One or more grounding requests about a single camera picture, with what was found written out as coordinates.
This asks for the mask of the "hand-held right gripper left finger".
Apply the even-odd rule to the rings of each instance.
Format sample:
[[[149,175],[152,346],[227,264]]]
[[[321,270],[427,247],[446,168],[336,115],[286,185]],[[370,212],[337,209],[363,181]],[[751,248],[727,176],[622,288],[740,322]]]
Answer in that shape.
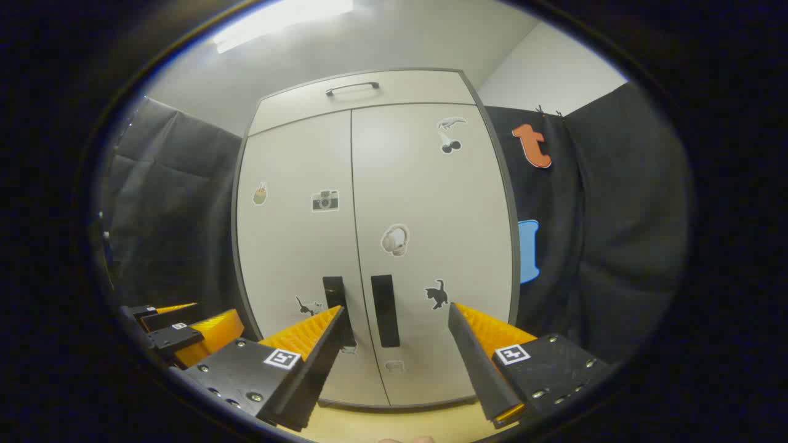
[[[347,310],[333,306],[262,341],[231,339],[183,371],[183,378],[232,410],[299,432],[346,334]]]

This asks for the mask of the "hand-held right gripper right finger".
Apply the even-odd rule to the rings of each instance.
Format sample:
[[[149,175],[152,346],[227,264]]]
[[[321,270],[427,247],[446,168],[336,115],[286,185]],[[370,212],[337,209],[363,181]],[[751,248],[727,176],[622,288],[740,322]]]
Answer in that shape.
[[[448,328],[485,418],[496,428],[567,409],[611,375],[611,365],[557,333],[527,333],[451,303]]]

